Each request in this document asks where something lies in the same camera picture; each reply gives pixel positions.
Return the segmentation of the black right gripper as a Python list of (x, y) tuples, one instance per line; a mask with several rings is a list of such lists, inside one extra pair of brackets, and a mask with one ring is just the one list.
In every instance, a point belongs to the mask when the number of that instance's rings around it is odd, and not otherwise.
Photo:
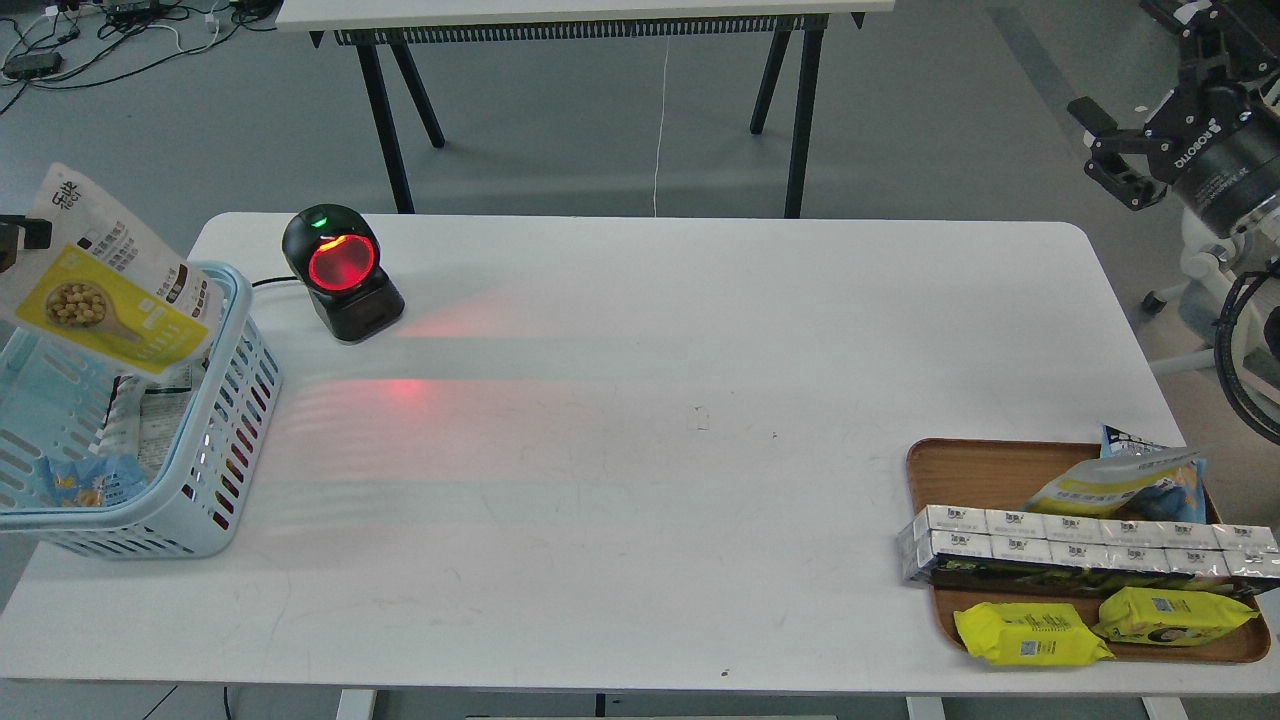
[[(1071, 100), (1068, 114), (1097, 151), (1085, 161), (1085, 174), (1130, 211), (1161, 202), (1170, 184), (1225, 240), (1277, 193), (1277, 119), (1243, 90), (1207, 90), (1202, 96), (1175, 90), (1146, 129), (1120, 128), (1088, 96)], [(1155, 178), (1120, 154), (1149, 151)]]

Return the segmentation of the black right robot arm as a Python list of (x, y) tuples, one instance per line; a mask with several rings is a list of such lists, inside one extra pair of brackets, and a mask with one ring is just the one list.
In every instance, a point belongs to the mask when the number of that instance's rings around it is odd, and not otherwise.
[(1277, 283), (1277, 255), (1240, 269), (1249, 251), (1277, 242), (1277, 4), (1143, 1), (1178, 46), (1175, 83), (1137, 128), (1121, 127), (1091, 97), (1069, 102), (1085, 132), (1084, 172), (1138, 211), (1167, 193), (1183, 205), (1181, 270), (1220, 301), (1210, 346), (1157, 361), (1155, 373), (1212, 369), (1225, 400), (1256, 434), (1277, 441), (1277, 392), (1245, 368), (1249, 354), (1277, 355), (1277, 310), (1256, 296)]

